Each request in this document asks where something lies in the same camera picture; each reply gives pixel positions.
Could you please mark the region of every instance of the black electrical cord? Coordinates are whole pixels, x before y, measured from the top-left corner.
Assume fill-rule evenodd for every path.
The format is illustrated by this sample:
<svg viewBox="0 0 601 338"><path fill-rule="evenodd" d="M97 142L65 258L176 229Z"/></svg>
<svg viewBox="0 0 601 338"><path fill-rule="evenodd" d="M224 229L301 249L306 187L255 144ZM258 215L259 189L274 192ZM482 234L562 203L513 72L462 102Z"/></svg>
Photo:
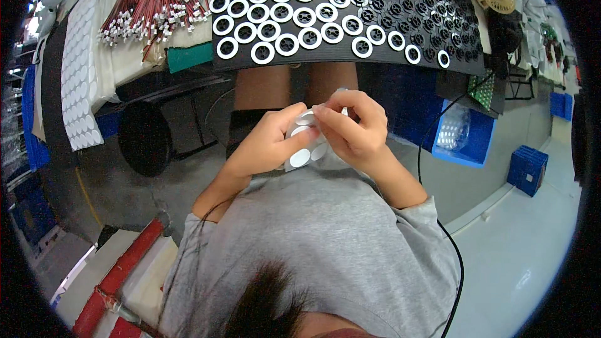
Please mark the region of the black electrical cord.
<svg viewBox="0 0 601 338"><path fill-rule="evenodd" d="M477 87L481 86L482 84L484 84L486 81L488 81L493 75L494 75L494 72L489 73L482 81L480 81L479 83L474 85L474 87L472 88L472 91L475 90ZM424 142L425 142L426 137L428 137L428 133L430 133L430 131L432 131L432 127L434 126L434 124L437 123L439 121L439 119L443 115L445 115L445 113L455 103L457 103L459 100L461 100L463 97L467 96L468 94L469 94L469 91L466 91L464 94L461 94L453 102L451 102L447 106L446 109L442 110L442 112L434 120L432 120L432 123L428 127L427 131L424 133L424 137L422 137L421 144L419 144L419 148L417 150L417 177L418 177L420 184L423 185L423 183L421 182L421 148L424 146ZM442 335L440 336L440 338L445 338L447 336L449 328L451 327L451 322L453 321L453 317L455 317L455 311L457 310L457 306L459 305L459 298L461 297L461 291L463 290L463 259L461 258L461 253L459 253L459 248L457 248L457 244L455 244L455 241L451 237L451 234L448 233L447 229L444 228L444 226L442 225L442 223L440 223L440 221L438 219L436 220L436 222L438 222L438 225L440 226L442 231L445 233L447 238L449 238L449 240L451 241L451 244L453 244L453 247L455 248L455 252L457 252L457 258L459 259L459 269L460 269L459 287L457 288L457 296L455 297L455 302L453 303L453 308L451 309L451 313L449 314L449 319L447 321L447 325L445 326L445 330L442 332Z"/></svg>

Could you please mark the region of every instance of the gray floor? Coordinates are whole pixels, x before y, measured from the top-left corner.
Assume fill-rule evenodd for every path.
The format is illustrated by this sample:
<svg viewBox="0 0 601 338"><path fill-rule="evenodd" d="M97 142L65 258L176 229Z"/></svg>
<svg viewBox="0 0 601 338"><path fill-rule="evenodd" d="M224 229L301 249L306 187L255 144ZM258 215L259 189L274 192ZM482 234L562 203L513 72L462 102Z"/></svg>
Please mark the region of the gray floor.
<svg viewBox="0 0 601 338"><path fill-rule="evenodd" d="M201 122L212 102L232 87L232 83L215 86L199 94ZM440 221L447 223L476 206L506 181L511 153L520 145L540 147L551 133L548 96L551 86L541 81L534 83L536 99L507 101L493 134L488 161L482 169L473 169L433 158L422 153L424 186L436 197ZM302 98L302 90L295 91L293 101ZM233 93L216 104L208 122L221 143L227 140L229 111ZM179 151L199 145L188 98L173 101L163 107L172 133L174 146ZM213 137L203 128L205 137ZM397 158L417 175L417 148L389 142ZM183 221L190 212L194 199L212 180L225 160L222 145L214 146L181 162L172 162L159 177L147 178L136 174L124 161L116 137L107 139L104 146L81 152L80 172L90 195L91 204L102 224L140 230L166 207L174 227L177 243L183 231ZM100 234L100 226L84 199L74 170L46 171L45 178L56 201L54 207L65 229L93 243Z"/></svg>

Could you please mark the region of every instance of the green circuit board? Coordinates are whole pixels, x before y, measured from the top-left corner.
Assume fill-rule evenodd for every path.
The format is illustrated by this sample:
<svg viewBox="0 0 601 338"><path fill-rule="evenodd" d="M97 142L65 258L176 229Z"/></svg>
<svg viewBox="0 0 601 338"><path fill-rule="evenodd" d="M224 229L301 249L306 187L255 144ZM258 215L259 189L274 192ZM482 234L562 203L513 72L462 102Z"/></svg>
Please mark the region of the green circuit board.
<svg viewBox="0 0 601 338"><path fill-rule="evenodd" d="M485 76L491 74L491 69L486 69ZM468 92L470 96L478 101L487 111L491 110L492 92L495 86L495 76L492 75L484 84L474 88L484 77L470 76L470 82L468 83Z"/></svg>

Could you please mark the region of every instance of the person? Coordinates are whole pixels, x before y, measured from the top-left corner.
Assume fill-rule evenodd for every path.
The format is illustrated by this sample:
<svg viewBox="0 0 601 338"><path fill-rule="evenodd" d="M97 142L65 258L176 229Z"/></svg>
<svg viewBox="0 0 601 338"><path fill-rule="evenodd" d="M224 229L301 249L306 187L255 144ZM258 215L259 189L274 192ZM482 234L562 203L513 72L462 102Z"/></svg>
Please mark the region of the person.
<svg viewBox="0 0 601 338"><path fill-rule="evenodd" d="M289 105L289 80L288 66L238 72L228 158L186 219L161 332L440 336L459 282L455 251L434 199L387 147L384 109L357 89L355 64L312 64L305 98L332 152L278 171L319 136L285 139L307 110Z"/></svg>

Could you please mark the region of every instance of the yellow cable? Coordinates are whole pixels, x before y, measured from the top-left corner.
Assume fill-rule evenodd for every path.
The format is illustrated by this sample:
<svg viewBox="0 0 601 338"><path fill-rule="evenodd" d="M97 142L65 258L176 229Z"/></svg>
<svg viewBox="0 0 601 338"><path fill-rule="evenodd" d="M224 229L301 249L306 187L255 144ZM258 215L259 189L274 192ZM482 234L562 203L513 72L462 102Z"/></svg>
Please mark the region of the yellow cable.
<svg viewBox="0 0 601 338"><path fill-rule="evenodd" d="M102 229L102 227L104 227L104 226L102 225L102 222L98 218L98 214L96 214L96 210L94 210L94 206L92 206L92 201L90 201L88 192L85 190L84 181L81 179L81 176L79 175L79 166L75 166L75 175L77 175L77 180L79 181L79 186L81 187L81 192L84 193L85 201L88 203L88 206L90 207L90 212L94 216L94 219L96 220L96 222L98 222L98 226L100 226L100 229Z"/></svg>

